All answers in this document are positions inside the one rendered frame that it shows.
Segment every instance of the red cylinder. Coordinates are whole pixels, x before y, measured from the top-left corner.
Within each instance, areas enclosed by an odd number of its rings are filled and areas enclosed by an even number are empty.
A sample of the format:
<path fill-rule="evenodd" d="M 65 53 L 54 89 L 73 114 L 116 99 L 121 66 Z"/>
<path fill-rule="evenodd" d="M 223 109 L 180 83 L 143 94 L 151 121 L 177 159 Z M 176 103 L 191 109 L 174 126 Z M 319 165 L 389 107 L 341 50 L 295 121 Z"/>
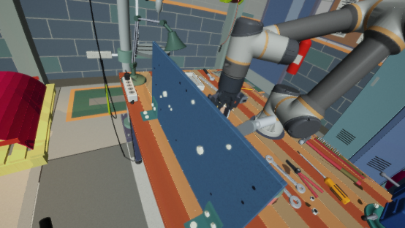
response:
<path fill-rule="evenodd" d="M 288 68 L 287 68 L 288 73 L 290 73 L 291 75 L 297 74 L 311 45 L 312 45 L 312 41 L 310 39 L 301 40 L 300 50 L 298 51 L 297 58 L 295 58 L 294 62 L 292 62 L 290 65 L 288 65 Z"/>

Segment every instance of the striped wooden tabletop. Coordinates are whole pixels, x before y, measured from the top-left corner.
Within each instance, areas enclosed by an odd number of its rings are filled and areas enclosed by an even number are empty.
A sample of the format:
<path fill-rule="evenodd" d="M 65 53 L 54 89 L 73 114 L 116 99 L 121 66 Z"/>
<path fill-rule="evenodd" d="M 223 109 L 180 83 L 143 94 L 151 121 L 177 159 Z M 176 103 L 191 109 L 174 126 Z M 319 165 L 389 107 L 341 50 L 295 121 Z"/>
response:
<path fill-rule="evenodd" d="M 194 70 L 193 72 L 209 80 L 204 71 Z M 140 116 L 140 112 L 152 109 L 152 73 L 143 72 L 141 74 L 146 77 L 147 82 L 144 85 L 136 87 L 139 102 L 128 105 L 129 114 L 164 225 L 166 228 L 183 227 L 185 222 L 199 216 L 203 211 L 186 176 L 181 171 L 181 167 L 165 137 L 159 120 L 143 121 Z M 218 88 L 218 82 L 219 78 L 215 77 L 212 84 Z M 243 87 L 252 89 L 247 83 L 244 83 Z M 205 95 L 215 93 L 206 84 L 202 92 Z M 267 100 L 254 89 L 242 90 L 242 92 L 249 99 L 248 102 L 239 104 L 230 113 L 229 120 L 235 126 L 258 114 Z M 296 167 L 301 168 L 304 175 L 324 190 L 321 194 L 313 188 L 319 197 L 311 201 L 310 196 L 312 194 L 308 189 L 303 194 L 298 193 L 295 190 L 295 186 L 280 173 L 281 177 L 287 182 L 286 189 L 292 195 L 300 198 L 302 207 L 299 209 L 292 208 L 288 203 L 287 196 L 283 194 L 276 203 L 263 209 L 246 227 L 368 227 L 367 222 L 361 219 L 364 207 L 370 203 L 385 205 L 386 202 L 390 201 L 391 194 L 373 182 L 369 177 L 360 179 L 357 173 L 351 171 L 345 163 L 333 157 L 327 149 L 322 147 L 314 139 L 315 137 L 315 135 L 312 137 L 311 143 L 328 157 L 334 159 L 336 163 L 345 167 L 355 177 L 359 178 L 362 182 L 361 186 L 356 186 L 353 181 L 323 159 L 309 145 L 298 144 L 298 139 L 291 138 L 287 133 L 282 140 L 269 140 L 257 133 L 246 135 L 246 139 L 263 157 L 271 155 L 275 163 L 289 173 L 298 183 L 304 184 L 298 175 L 292 172 L 286 164 L 286 159 L 291 161 Z M 297 151 L 303 154 L 320 172 L 338 184 L 351 201 L 343 205 L 333 192 L 328 189 L 328 186 L 323 181 L 323 177 Z M 317 209 L 317 215 L 312 213 L 313 208 Z"/>

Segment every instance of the brick wall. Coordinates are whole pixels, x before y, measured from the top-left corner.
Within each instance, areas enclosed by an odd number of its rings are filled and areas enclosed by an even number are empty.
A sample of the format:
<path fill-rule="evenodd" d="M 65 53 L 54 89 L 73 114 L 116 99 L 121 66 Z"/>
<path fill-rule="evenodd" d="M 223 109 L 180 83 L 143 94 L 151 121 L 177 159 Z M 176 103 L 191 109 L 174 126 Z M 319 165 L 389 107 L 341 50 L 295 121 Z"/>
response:
<path fill-rule="evenodd" d="M 347 54 L 340 50 L 313 41 L 298 73 L 287 73 L 282 84 L 298 89 L 301 94 L 307 94 L 346 56 Z M 379 66 L 376 66 L 326 110 L 325 117 L 321 120 L 324 127 L 330 129 L 337 122 L 378 69 Z"/>
<path fill-rule="evenodd" d="M 100 50 L 117 53 L 117 1 L 91 2 Z M 86 57 L 86 51 L 97 50 L 88 1 L 21 0 L 21 5 L 49 80 L 102 76 L 99 60 Z M 135 0 L 129 0 L 129 5 L 130 18 L 133 18 Z M 155 2 L 139 0 L 139 14 L 143 18 L 157 20 Z M 180 68 L 210 69 L 214 66 L 225 17 L 213 12 L 163 4 L 160 19 L 167 20 L 187 45 L 183 50 L 170 54 Z M 156 41 L 165 45 L 166 40 L 166 28 L 145 21 L 140 23 L 140 43 Z M 103 61 L 107 76 L 118 75 L 122 70 L 117 57 Z M 138 71 L 151 70 L 151 58 L 139 57 L 137 63 Z M 0 70 L 17 71 L 1 37 Z"/>

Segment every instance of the lamp shade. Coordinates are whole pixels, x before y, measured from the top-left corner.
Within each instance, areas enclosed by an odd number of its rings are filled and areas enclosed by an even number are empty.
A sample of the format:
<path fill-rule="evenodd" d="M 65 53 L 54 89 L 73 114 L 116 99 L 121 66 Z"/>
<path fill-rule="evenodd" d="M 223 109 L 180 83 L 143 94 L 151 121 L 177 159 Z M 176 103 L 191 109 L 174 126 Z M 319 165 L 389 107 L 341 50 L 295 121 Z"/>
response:
<path fill-rule="evenodd" d="M 185 48 L 186 45 L 178 38 L 175 31 L 170 31 L 167 35 L 167 43 L 165 51 L 180 50 Z"/>

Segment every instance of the yellow pallet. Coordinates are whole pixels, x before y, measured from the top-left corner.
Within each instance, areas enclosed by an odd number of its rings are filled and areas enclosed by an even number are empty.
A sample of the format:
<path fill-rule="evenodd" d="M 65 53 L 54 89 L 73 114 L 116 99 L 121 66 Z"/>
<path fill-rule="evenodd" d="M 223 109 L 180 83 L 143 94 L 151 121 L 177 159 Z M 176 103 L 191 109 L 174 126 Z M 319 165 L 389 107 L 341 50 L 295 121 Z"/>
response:
<path fill-rule="evenodd" d="M 48 145 L 50 126 L 53 120 L 53 103 L 55 102 L 55 84 L 46 85 L 44 102 L 39 116 L 34 150 L 14 144 L 0 147 L 0 176 L 31 169 L 48 163 Z"/>

